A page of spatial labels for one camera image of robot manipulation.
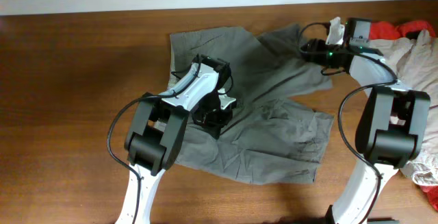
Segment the grey cotton shorts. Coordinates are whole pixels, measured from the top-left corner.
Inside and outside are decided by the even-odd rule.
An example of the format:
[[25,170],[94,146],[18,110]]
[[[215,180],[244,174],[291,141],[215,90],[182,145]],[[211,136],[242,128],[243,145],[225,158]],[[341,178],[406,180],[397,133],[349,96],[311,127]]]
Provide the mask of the grey cotton shorts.
[[247,184],[312,184],[334,118],[293,101],[332,87],[316,64],[299,56],[300,27],[254,35],[218,27],[170,36],[171,67],[184,69],[196,55],[231,65],[229,95],[237,105],[218,138],[188,122],[177,164]]

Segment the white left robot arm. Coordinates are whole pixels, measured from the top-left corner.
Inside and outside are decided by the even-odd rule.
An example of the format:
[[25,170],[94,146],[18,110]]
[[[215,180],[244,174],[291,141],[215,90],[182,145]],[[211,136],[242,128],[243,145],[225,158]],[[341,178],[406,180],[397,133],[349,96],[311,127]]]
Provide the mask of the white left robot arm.
[[129,102],[136,112],[125,138],[129,182],[117,223],[149,223],[151,207],[163,174],[175,163],[189,120],[218,136],[232,119],[235,98],[224,89],[233,82],[230,64],[196,55],[184,76],[170,89],[146,93]]

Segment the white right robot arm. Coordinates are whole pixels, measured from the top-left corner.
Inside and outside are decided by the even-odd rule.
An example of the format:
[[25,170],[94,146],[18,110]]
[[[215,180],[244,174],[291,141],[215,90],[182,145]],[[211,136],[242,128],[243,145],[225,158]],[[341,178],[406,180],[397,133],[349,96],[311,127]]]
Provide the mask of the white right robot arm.
[[[302,58],[322,66],[323,75],[346,73],[359,83],[337,111],[340,136],[357,163],[342,195],[328,207],[324,222],[329,224],[369,223],[386,183],[420,154],[426,130],[430,96],[404,84],[384,54],[371,47],[371,25],[367,19],[342,23],[336,17],[322,24],[326,39],[298,44]],[[342,127],[343,110],[359,92],[368,100],[350,144]]]

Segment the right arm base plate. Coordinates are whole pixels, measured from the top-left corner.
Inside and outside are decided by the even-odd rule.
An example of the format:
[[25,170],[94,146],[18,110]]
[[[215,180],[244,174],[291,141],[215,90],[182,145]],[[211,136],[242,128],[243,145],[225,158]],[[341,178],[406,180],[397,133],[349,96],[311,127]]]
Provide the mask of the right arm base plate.
[[[325,224],[335,224],[333,218],[333,206],[330,205],[324,217]],[[399,220],[395,220],[392,218],[382,218],[382,219],[371,219],[368,221],[368,224],[400,224]]]

